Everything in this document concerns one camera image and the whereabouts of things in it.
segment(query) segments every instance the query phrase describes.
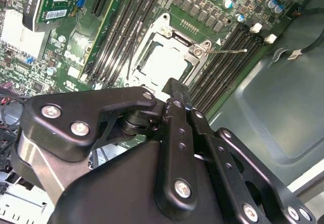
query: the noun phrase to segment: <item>white plastic part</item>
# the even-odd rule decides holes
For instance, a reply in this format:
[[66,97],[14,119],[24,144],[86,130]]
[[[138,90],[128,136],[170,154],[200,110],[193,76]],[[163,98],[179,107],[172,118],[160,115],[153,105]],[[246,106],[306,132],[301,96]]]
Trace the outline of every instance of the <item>white plastic part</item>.
[[277,36],[274,34],[270,34],[269,36],[267,36],[264,41],[268,44],[273,44],[274,41],[277,39]]
[[262,28],[262,25],[260,23],[256,23],[254,26],[250,28],[251,33],[259,33]]

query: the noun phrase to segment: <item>screw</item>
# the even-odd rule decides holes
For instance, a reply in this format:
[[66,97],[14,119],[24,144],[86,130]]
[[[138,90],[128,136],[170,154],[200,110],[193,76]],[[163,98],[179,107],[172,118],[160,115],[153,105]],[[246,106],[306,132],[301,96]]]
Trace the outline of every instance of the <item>screw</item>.
[[202,52],[201,49],[198,48],[198,49],[194,50],[193,53],[194,53],[195,56],[198,57],[198,56],[200,56],[203,52]]
[[227,130],[224,130],[223,133],[224,133],[225,136],[226,136],[227,138],[229,138],[229,139],[232,137],[231,134],[230,134]]
[[257,212],[255,211],[255,209],[249,205],[249,204],[243,204],[243,211],[245,213],[245,215],[247,215],[247,217],[253,221],[253,222],[257,222],[258,221],[258,215]]
[[173,104],[174,104],[175,106],[181,108],[181,104],[180,104],[180,102],[178,102],[178,101],[173,101]]
[[42,114],[46,118],[55,119],[61,115],[61,110],[56,106],[44,106],[42,108]]
[[303,208],[299,208],[299,211],[300,211],[300,213],[302,213],[303,217],[305,217],[308,221],[312,220],[312,218],[310,218],[310,216],[306,210],[304,210]]
[[83,122],[75,122],[71,125],[71,131],[78,136],[85,136],[89,133],[89,127]]
[[201,118],[201,119],[203,118],[203,115],[199,111],[196,111],[196,115],[197,115],[198,118]]
[[294,220],[299,220],[299,215],[297,214],[297,211],[293,207],[288,206],[287,211]]
[[152,96],[151,96],[151,94],[148,93],[148,92],[143,92],[143,96],[144,96],[146,99],[152,100]]
[[189,185],[182,180],[177,180],[174,184],[174,187],[178,195],[180,195],[182,198],[189,198],[189,196],[191,195]]

